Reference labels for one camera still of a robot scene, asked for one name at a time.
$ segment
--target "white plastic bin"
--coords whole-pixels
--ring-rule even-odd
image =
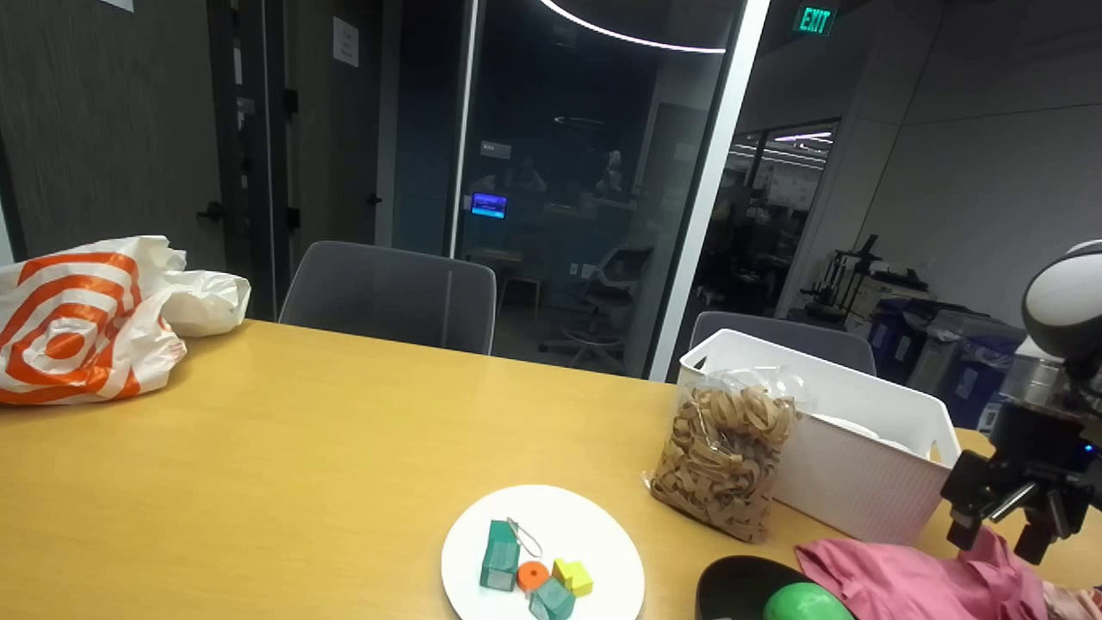
[[[917,541],[960,453],[943,402],[741,329],[682,355],[678,384],[747,367],[784,375],[799,391],[773,497],[864,541]]]

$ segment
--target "equipment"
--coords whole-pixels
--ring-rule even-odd
[[[1030,338],[980,419],[995,453],[965,451],[941,497],[956,547],[986,521],[1024,510],[1014,554],[1036,564],[1045,545],[1080,531],[1087,505],[1102,510],[1102,240],[1032,275],[1024,324]]]

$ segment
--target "table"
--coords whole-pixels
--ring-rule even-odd
[[[191,343],[165,391],[0,414],[3,620],[447,617],[436,554],[483,492],[550,482],[640,547],[645,617],[691,617],[723,554],[792,561],[838,531],[773,505],[735,545],[653,504],[672,384],[248,324]],[[1102,528],[1051,580],[1099,582]],[[951,554],[941,514],[924,547]]]

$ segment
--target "green ball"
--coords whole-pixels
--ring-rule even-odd
[[[832,593],[814,582],[787,582],[763,604],[763,620],[855,620]]]

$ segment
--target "plastic bag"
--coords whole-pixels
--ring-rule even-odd
[[[95,402],[153,391],[181,338],[245,324],[248,280],[181,272],[168,237],[109,237],[0,265],[0,402]]]
[[[735,541],[760,541],[792,419],[795,399],[779,378],[735,371],[684,382],[649,497]]]

